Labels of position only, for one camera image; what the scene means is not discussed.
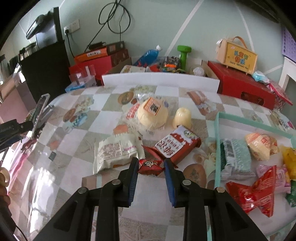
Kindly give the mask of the red snack bag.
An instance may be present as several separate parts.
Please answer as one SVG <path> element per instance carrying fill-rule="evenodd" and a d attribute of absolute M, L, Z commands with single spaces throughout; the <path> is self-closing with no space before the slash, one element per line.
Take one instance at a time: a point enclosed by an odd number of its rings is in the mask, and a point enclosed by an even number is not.
<path fill-rule="evenodd" d="M 226 190 L 245 213 L 250 213 L 252 210 L 259 208 L 262 214 L 272 217 L 274 213 L 276 171 L 276 165 L 271 166 L 251 186 L 229 181 L 225 184 Z"/>

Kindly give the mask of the pink swiss roll pack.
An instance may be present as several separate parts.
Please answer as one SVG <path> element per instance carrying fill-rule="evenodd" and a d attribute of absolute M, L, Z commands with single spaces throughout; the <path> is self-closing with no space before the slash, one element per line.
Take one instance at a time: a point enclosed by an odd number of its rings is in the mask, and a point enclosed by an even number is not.
<path fill-rule="evenodd" d="M 256 168 L 258 178 L 262 177 L 270 166 L 260 164 Z M 276 180 L 275 180 L 275 193 L 287 193 L 291 192 L 290 177 L 285 165 L 276 168 Z"/>

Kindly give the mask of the silver-green snack bag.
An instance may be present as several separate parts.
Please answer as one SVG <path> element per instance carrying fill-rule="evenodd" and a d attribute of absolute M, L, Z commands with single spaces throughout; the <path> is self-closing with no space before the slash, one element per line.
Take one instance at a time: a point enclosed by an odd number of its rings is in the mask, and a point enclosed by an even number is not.
<path fill-rule="evenodd" d="M 256 174 L 252 171 L 252 158 L 245 140 L 221 140 L 221 180 L 247 180 Z"/>

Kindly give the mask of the green snack pack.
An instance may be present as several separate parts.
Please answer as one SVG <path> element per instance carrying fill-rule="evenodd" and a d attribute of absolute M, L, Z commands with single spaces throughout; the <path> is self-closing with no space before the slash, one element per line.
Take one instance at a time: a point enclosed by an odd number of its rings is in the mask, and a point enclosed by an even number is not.
<path fill-rule="evenodd" d="M 291 207 L 296 207 L 296 181 L 295 180 L 291 181 L 290 193 L 288 193 L 285 196 L 285 198 Z"/>

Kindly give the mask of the orange swiss roll pack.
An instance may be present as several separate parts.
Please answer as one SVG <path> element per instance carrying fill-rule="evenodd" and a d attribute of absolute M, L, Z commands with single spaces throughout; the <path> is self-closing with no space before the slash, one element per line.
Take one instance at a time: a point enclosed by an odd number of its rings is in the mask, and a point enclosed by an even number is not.
<path fill-rule="evenodd" d="M 268 161 L 271 155 L 278 153 L 277 140 L 265 133 L 250 133 L 245 140 L 257 161 Z"/>

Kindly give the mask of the white biscuit pack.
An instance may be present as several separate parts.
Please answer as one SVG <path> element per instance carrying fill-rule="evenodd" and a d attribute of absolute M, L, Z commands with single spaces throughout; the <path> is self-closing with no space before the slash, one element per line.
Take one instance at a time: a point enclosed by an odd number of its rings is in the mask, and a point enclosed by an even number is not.
<path fill-rule="evenodd" d="M 133 157 L 145 158 L 142 138 L 134 133 L 112 135 L 94 144 L 93 174 L 130 163 Z"/>

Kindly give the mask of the yellow cake pack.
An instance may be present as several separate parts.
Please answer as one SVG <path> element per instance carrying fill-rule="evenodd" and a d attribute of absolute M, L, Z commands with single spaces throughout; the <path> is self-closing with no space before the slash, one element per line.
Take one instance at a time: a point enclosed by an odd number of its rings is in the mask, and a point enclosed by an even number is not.
<path fill-rule="evenodd" d="M 296 149 L 291 147 L 280 146 L 283 162 L 286 165 L 291 180 L 296 180 Z"/>

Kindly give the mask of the small red candy pack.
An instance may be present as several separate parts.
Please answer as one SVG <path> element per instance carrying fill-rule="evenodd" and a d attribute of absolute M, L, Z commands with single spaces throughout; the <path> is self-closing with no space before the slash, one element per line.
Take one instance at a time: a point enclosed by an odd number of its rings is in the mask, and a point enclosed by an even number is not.
<path fill-rule="evenodd" d="M 139 160 L 138 173 L 142 175 L 155 175 L 158 176 L 164 170 L 163 161 L 161 160 Z"/>

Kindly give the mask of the dark red milk snack pack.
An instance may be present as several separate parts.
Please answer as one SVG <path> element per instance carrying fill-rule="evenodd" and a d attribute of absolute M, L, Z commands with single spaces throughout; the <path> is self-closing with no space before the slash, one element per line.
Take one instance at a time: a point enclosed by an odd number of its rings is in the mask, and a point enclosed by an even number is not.
<path fill-rule="evenodd" d="M 198 148 L 200 145 L 201 138 L 185 126 L 180 125 L 153 147 L 143 146 L 143 148 L 157 160 L 170 159 L 177 166 L 194 148 Z"/>

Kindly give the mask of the pale yellow jelly cup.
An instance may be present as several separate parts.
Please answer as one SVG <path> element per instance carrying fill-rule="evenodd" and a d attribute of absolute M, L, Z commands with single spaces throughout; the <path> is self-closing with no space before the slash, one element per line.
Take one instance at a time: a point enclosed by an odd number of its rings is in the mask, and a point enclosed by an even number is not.
<path fill-rule="evenodd" d="M 173 119 L 173 127 L 184 126 L 188 129 L 192 127 L 192 115 L 191 111 L 187 108 L 179 108 L 176 111 L 175 117 Z"/>

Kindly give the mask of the round bun clear pack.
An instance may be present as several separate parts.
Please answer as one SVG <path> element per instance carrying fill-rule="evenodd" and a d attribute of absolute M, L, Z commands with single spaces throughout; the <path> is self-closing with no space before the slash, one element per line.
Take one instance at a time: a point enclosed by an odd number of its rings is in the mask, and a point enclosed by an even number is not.
<path fill-rule="evenodd" d="M 122 121 L 142 135 L 154 135 L 165 127 L 174 106 L 167 98 L 153 93 L 138 94 L 136 103 L 123 109 Z"/>

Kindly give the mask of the clear plastic box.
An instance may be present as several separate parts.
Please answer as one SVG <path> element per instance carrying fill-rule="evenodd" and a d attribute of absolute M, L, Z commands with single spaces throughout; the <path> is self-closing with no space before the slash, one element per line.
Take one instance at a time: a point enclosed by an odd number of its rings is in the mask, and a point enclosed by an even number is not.
<path fill-rule="evenodd" d="M 70 90 L 97 86 L 96 71 L 94 65 L 72 66 L 69 68 L 71 80 Z"/>

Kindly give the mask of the red patterned flat box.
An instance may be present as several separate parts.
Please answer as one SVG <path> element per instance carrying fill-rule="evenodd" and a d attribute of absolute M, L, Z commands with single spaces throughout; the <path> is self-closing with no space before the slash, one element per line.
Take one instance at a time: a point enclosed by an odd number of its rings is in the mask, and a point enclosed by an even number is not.
<path fill-rule="evenodd" d="M 286 103 L 293 106 L 292 101 L 288 98 L 286 92 L 278 85 L 278 83 L 271 80 L 268 87 L 271 92 L 275 94 L 275 109 L 282 110 Z"/>

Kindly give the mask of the blue plastic bottle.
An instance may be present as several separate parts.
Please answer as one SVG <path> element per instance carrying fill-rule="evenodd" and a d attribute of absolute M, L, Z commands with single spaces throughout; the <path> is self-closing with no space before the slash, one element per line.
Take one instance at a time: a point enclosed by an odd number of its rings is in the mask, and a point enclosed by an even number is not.
<path fill-rule="evenodd" d="M 160 51 L 162 51 L 162 47 L 157 45 L 155 49 L 146 51 L 133 65 L 137 67 L 147 67 L 151 65 L 157 60 Z"/>

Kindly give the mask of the white shelf unit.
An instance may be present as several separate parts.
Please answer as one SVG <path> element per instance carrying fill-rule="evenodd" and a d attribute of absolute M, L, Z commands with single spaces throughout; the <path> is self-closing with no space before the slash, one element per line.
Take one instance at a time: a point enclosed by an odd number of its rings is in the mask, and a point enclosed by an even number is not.
<path fill-rule="evenodd" d="M 296 63 L 284 57 L 282 73 L 278 83 L 283 90 L 286 90 L 290 78 L 294 81 L 296 79 Z"/>

